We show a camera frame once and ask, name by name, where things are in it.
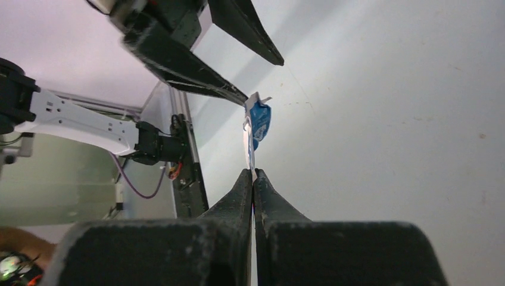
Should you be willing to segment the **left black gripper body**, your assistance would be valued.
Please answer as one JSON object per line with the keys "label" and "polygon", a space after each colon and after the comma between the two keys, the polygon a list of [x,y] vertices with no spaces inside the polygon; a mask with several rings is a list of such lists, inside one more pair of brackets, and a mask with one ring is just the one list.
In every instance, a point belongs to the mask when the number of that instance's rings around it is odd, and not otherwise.
{"label": "left black gripper body", "polygon": [[145,15],[153,18],[177,42],[194,49],[210,28],[207,1],[87,1],[123,34]]}

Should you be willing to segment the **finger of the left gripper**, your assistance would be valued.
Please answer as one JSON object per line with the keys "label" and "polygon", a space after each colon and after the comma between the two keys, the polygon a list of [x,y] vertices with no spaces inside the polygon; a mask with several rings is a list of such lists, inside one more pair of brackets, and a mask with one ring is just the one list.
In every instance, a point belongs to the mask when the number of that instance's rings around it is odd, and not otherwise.
{"label": "finger of the left gripper", "polygon": [[228,100],[240,106],[248,99],[158,23],[133,26],[124,35],[123,44],[160,81],[178,90]]}
{"label": "finger of the left gripper", "polygon": [[283,56],[265,31],[250,0],[209,0],[213,24],[261,56],[283,66]]}

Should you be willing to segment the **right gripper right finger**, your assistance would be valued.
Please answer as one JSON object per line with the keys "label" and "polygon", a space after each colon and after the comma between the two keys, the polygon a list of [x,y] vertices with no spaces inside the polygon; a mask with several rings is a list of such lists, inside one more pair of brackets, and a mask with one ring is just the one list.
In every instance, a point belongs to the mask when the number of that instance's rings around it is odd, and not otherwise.
{"label": "right gripper right finger", "polygon": [[430,240],[416,225],[312,221],[263,170],[256,173],[259,285],[447,285]]}

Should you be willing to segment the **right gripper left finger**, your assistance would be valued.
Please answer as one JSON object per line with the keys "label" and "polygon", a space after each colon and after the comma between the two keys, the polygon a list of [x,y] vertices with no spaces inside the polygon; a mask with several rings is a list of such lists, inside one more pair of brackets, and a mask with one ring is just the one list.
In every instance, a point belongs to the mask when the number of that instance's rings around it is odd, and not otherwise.
{"label": "right gripper left finger", "polygon": [[250,285],[252,174],[190,219],[96,220],[58,244],[42,285]]}

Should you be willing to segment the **blue wipe packet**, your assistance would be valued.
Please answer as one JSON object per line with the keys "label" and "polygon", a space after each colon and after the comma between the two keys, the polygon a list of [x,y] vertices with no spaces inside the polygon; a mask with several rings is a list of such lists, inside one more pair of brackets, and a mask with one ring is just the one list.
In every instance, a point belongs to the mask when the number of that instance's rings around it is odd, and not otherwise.
{"label": "blue wipe packet", "polygon": [[245,158],[247,169],[251,171],[252,182],[256,181],[255,172],[255,151],[259,143],[266,137],[271,123],[272,109],[267,101],[272,99],[260,98],[260,94],[255,92],[245,102],[245,116],[242,125]]}

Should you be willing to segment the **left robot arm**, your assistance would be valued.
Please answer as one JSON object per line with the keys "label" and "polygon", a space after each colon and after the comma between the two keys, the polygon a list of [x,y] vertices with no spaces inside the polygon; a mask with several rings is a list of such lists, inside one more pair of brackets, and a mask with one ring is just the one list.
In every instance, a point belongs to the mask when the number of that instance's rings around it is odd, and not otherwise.
{"label": "left robot arm", "polygon": [[[271,64],[284,64],[251,1],[111,1],[107,16],[123,45],[163,83],[178,91],[245,105],[248,97],[192,52],[211,21]],[[1,133],[42,133],[91,144],[145,165],[180,163],[189,153],[186,135],[165,135],[144,121],[117,120],[40,88],[18,65],[1,60]]]}

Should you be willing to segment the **bare forearm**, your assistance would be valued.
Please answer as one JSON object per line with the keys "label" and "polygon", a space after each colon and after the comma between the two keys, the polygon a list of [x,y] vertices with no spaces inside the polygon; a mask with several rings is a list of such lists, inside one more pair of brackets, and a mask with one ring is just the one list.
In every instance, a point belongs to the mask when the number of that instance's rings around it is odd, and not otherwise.
{"label": "bare forearm", "polygon": [[56,244],[19,228],[1,227],[1,251],[13,251],[26,255],[43,267],[53,256]]}

